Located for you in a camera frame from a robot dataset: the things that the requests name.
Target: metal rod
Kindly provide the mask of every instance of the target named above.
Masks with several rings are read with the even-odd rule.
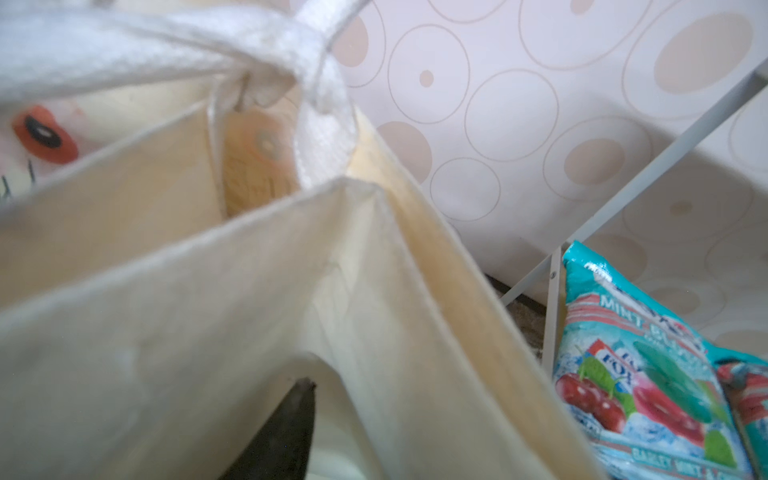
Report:
[[[547,375],[554,372],[554,357],[557,355],[558,330],[560,322],[560,272],[563,267],[563,247],[554,249],[549,256],[549,291],[547,294],[547,316],[544,321],[544,348],[541,350],[541,367]]]
[[[752,97],[760,93],[766,86],[766,78],[761,75],[768,70],[768,60],[751,71],[736,86],[731,88],[715,105],[704,112],[688,129],[675,141],[654,158],[639,174],[621,188],[608,202],[595,212],[589,220],[576,229],[568,237],[567,243],[574,241],[583,242],[593,233],[600,230],[614,215],[621,212],[632,200],[648,188],[661,175],[672,168],[680,159],[689,154],[704,138],[709,136],[725,120],[736,113]],[[528,275],[517,282],[504,296],[502,303],[509,305],[519,297],[533,283],[541,278],[548,270],[551,255],[547,255],[541,263]]]

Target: black object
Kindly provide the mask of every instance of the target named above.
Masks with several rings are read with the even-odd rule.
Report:
[[[61,146],[61,137],[53,129],[46,127],[31,115],[24,118],[24,128],[36,142],[44,147],[59,148]]]
[[[315,429],[315,387],[298,379],[219,480],[303,480]]]

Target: canvas tote bag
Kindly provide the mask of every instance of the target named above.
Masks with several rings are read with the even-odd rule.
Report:
[[[318,384],[308,478],[603,478],[475,264],[349,103],[326,52],[361,4],[0,27],[4,109],[220,74],[209,101],[0,212],[2,285],[24,279],[0,312],[5,478],[216,478],[299,376]],[[52,41],[79,56],[53,58]],[[225,117],[292,78],[302,190],[224,223]]]

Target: floor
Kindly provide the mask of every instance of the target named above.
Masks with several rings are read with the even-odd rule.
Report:
[[[489,276],[488,281],[496,293],[501,296],[509,290],[509,286]],[[520,333],[523,334],[528,346],[537,359],[541,360],[541,348],[544,345],[544,322],[546,307],[525,295],[507,306],[509,315],[515,321]]]

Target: orange sticker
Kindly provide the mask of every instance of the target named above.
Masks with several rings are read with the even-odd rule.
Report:
[[[12,127],[24,148],[37,158],[59,165],[78,159],[77,144],[42,105],[16,115]]]

